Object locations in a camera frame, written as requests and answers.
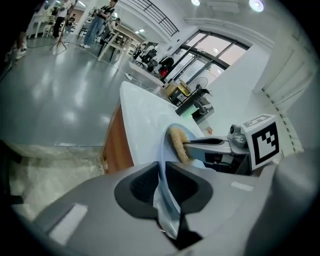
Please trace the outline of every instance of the sponge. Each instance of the sponge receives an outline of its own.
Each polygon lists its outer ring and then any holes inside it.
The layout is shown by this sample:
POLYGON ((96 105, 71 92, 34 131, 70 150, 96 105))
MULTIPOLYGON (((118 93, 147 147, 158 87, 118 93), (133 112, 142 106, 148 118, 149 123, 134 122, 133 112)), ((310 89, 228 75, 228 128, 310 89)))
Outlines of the sponge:
POLYGON ((171 136, 172 144, 180 158, 181 162, 184 164, 190 164, 194 159, 187 155, 184 148, 184 143, 189 143, 186 133, 178 127, 170 127, 169 133, 171 136))

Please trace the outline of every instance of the white table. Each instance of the white table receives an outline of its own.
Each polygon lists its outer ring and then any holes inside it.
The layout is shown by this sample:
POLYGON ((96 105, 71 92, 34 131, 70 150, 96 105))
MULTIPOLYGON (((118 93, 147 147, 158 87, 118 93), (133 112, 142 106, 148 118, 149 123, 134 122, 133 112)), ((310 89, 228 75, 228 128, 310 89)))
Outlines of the white table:
POLYGON ((191 116, 177 115, 175 105, 132 83, 121 84, 120 103, 104 144, 106 173, 159 161, 161 138, 171 124, 181 124, 197 138, 204 137, 191 116))
POLYGON ((117 30, 116 28, 113 29, 113 32, 115 32, 115 35, 111 38, 108 44, 103 48, 102 52, 99 55, 98 62, 101 61, 102 57, 105 55, 105 53, 110 47, 120 50, 121 52, 124 52, 126 55, 129 53, 130 45, 134 39, 129 34, 123 31, 117 30), (114 41, 119 35, 122 35, 123 37, 126 38, 126 41, 123 47, 119 47, 118 45, 114 44, 114 41))
POLYGON ((52 16, 51 15, 41 15, 41 14, 33 15, 32 20, 31 20, 30 25, 29 25, 29 28, 28 28, 28 31, 29 31, 29 34, 27 36, 28 39, 32 35, 32 29, 34 27, 34 24, 38 23, 38 25, 36 27, 36 31, 35 31, 35 36, 34 36, 34 38, 37 38, 41 23, 48 23, 50 21, 50 17, 52 17, 52 16))
POLYGON ((148 72, 147 70, 139 67, 135 63, 129 62, 130 68, 132 68, 134 71, 138 72, 143 77, 147 78, 151 82, 155 83, 156 85, 160 86, 161 88, 165 85, 164 82, 162 82, 159 78, 155 77, 152 73, 148 72))

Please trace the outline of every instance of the red object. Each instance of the red object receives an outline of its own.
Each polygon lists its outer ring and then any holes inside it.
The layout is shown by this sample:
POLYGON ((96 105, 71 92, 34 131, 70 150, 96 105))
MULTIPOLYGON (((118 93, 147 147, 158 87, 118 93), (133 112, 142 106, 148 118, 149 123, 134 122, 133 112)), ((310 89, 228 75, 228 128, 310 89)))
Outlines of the red object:
POLYGON ((168 73, 168 69, 164 69, 160 71, 160 76, 164 77, 168 73))

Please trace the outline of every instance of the white cube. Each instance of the white cube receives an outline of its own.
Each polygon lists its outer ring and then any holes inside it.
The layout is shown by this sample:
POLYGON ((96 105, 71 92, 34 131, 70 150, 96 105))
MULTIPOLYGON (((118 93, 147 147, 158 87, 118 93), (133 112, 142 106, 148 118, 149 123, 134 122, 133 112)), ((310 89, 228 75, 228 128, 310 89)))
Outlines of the white cube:
POLYGON ((280 155, 277 117, 261 114, 241 125, 251 156, 252 170, 259 168, 280 155))

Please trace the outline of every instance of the office chair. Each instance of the office chair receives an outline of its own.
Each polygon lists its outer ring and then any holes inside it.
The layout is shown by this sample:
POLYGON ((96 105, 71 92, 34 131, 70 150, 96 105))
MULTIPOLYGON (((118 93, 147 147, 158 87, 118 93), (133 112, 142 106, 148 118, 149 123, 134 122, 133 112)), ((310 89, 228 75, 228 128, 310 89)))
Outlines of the office chair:
POLYGON ((150 50, 146 55, 141 57, 142 61, 136 61, 135 64, 139 64, 142 65, 144 68, 146 68, 146 66, 144 64, 147 64, 150 62, 150 60, 152 58, 154 58, 157 55, 157 50, 152 49, 150 50))

